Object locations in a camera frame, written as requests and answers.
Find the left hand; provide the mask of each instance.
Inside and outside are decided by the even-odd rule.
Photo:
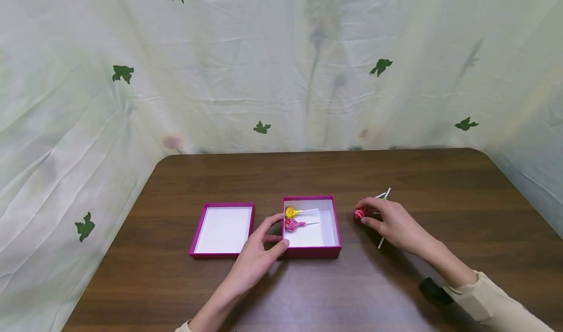
[[[267,217],[244,244],[237,261],[230,270],[223,285],[236,296],[243,296],[254,287],[270,270],[274,262],[289,247],[289,240],[282,236],[268,235],[270,227],[283,220],[285,213]],[[264,243],[277,242],[270,250],[264,250]]]

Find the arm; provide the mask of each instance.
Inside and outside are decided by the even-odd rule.
[[[279,213],[266,218],[260,227],[248,238],[243,250],[211,298],[195,317],[182,325],[176,332],[216,332],[221,328],[229,313],[252,287],[268,272],[274,262],[289,247],[289,240],[281,236],[267,235],[270,227],[283,220]],[[265,242],[278,242],[266,251]]]
[[[383,221],[362,218],[389,243],[422,258],[444,277],[444,290],[471,317],[491,331],[553,332],[520,303],[511,299],[482,272],[465,265],[448,248],[425,229],[401,204],[377,198],[360,200],[356,208],[381,211]]]

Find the hand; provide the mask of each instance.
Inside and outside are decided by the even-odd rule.
[[[378,198],[361,199],[356,209],[364,208],[369,212],[381,211],[383,221],[364,217],[362,223],[375,229],[389,243],[408,253],[426,258],[437,240],[421,227],[414,218],[397,202]]]
[[[224,282],[234,294],[247,294],[289,247],[288,239],[282,240],[281,236],[267,234],[268,229],[283,220],[284,216],[284,213],[278,213],[267,217],[244,244]],[[266,242],[277,242],[277,244],[270,250],[264,250]]]

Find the box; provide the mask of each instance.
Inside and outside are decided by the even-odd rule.
[[[296,210],[319,209],[297,214],[295,219],[307,223],[290,232],[282,225],[282,236],[289,239],[284,257],[289,259],[336,259],[342,249],[340,229],[333,196],[297,196],[283,198],[283,211],[289,206]]]
[[[190,255],[196,259],[236,258],[252,233],[254,203],[206,203]]]

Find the brown table surface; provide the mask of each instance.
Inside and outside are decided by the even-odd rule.
[[[233,260],[188,251],[205,202],[254,202],[256,228],[283,196],[334,195],[334,260],[278,262],[223,331],[467,331],[418,291],[425,264],[353,221],[392,188],[430,234],[563,331],[563,241],[490,159],[469,149],[174,155],[155,168],[64,331],[168,331],[193,317]]]

